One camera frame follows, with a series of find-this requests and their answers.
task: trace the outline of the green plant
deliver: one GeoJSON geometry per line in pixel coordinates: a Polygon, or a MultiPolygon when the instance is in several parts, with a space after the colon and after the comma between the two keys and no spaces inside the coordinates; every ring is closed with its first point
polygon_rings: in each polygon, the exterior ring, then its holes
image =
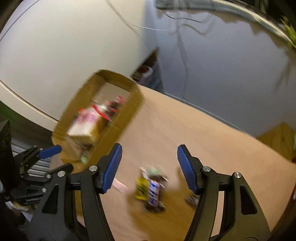
{"type": "Polygon", "coordinates": [[[296,48],[296,32],[295,32],[294,28],[289,23],[289,20],[287,17],[283,16],[283,19],[281,19],[281,21],[283,22],[284,30],[286,31],[287,36],[292,41],[292,43],[288,42],[288,47],[295,47],[296,48]]]}

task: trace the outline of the open cardboard box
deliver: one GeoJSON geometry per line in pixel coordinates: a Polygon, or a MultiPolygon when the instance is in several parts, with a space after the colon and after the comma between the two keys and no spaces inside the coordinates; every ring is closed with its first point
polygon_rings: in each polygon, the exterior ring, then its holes
{"type": "Polygon", "coordinates": [[[71,163],[74,172],[80,172],[86,167],[96,164],[102,156],[109,153],[142,101],[143,96],[138,85],[130,78],[109,70],[100,70],[95,73],[72,99],[52,134],[52,142],[62,147],[60,154],[62,161],[71,163]],[[67,137],[68,129],[79,109],[88,107],[92,101],[99,104],[100,101],[112,100],[117,95],[123,96],[126,101],[125,105],[100,133],[98,142],[90,150],[87,163],[81,163],[79,151],[67,137]]]}

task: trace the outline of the yellow package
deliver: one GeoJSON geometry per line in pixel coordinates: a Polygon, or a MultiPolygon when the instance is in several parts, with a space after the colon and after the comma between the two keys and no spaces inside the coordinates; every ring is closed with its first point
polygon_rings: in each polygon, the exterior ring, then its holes
{"type": "Polygon", "coordinates": [[[136,198],[139,200],[147,201],[148,200],[148,180],[143,176],[141,176],[137,178],[136,184],[137,184],[136,198]]]}

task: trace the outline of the small item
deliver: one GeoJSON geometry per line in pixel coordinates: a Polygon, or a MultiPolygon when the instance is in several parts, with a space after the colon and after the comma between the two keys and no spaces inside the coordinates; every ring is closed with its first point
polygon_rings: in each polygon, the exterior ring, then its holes
{"type": "Polygon", "coordinates": [[[30,206],[22,206],[16,201],[8,201],[5,203],[6,206],[14,213],[21,213],[22,211],[28,211],[30,206]]]}
{"type": "Polygon", "coordinates": [[[153,74],[153,69],[148,65],[142,65],[134,74],[133,78],[139,84],[143,84],[149,76],[153,74]]]}
{"type": "Polygon", "coordinates": [[[120,181],[118,181],[116,178],[114,178],[113,180],[112,187],[114,187],[121,193],[126,193],[128,191],[128,187],[123,183],[121,183],[120,181]]]}
{"type": "Polygon", "coordinates": [[[106,101],[101,105],[92,104],[86,109],[80,109],[67,135],[81,145],[96,144],[105,126],[112,121],[112,117],[124,103],[124,99],[117,96],[113,101],[106,101]]]}
{"type": "Polygon", "coordinates": [[[82,145],[82,152],[81,152],[81,156],[80,156],[80,161],[81,163],[83,164],[86,164],[87,161],[88,161],[88,155],[89,155],[89,152],[90,152],[90,149],[92,148],[93,145],[91,144],[84,144],[82,145]]]}
{"type": "Polygon", "coordinates": [[[186,198],[186,202],[187,202],[189,205],[193,206],[194,208],[197,207],[199,200],[200,200],[200,195],[195,195],[194,193],[191,194],[191,195],[189,195],[189,196],[186,198]]]}
{"type": "Polygon", "coordinates": [[[148,173],[148,200],[145,207],[149,211],[162,212],[166,206],[162,203],[162,194],[168,178],[162,175],[156,168],[152,168],[148,173]]]}
{"type": "Polygon", "coordinates": [[[140,168],[141,175],[136,180],[136,198],[138,200],[148,200],[148,176],[144,168],[140,168]]]}

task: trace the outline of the white wall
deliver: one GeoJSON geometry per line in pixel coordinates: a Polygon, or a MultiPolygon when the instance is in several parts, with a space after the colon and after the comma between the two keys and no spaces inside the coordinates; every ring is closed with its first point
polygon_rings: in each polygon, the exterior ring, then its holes
{"type": "MultiPolygon", "coordinates": [[[[134,24],[175,27],[175,20],[155,9],[154,0],[111,2],[134,24]]],[[[191,13],[198,20],[207,15],[191,13]]],[[[257,24],[227,13],[216,12],[206,24],[187,24],[191,27],[181,28],[189,68],[186,100],[254,136],[282,121],[296,129],[294,50],[257,24]]],[[[1,100],[53,129],[54,119],[91,73],[107,68],[130,75],[157,45],[165,91],[183,99],[185,71],[176,34],[135,29],[150,47],[105,0],[40,0],[0,43],[0,80],[6,85],[0,85],[1,100]]]]}
{"type": "MultiPolygon", "coordinates": [[[[33,2],[24,0],[3,32],[33,2]]],[[[128,21],[154,27],[145,0],[111,2],[128,21]]],[[[92,73],[109,69],[131,75],[156,46],[155,32],[133,31],[105,0],[40,0],[0,42],[0,80],[34,111],[58,120],[92,73]]],[[[1,101],[16,109],[20,100],[11,106],[11,100],[3,99],[7,90],[1,91],[1,101]]],[[[25,115],[36,122],[34,113],[25,115]]]]}
{"type": "MultiPolygon", "coordinates": [[[[191,13],[196,20],[208,14],[191,13]]],[[[176,21],[159,10],[154,18],[161,29],[176,21]]],[[[228,13],[216,12],[205,24],[187,24],[192,28],[181,28],[189,68],[186,100],[253,136],[283,121],[296,129],[295,50],[256,23],[228,13]]],[[[157,39],[165,91],[183,99],[185,70],[176,34],[157,32],[157,39]]]]}

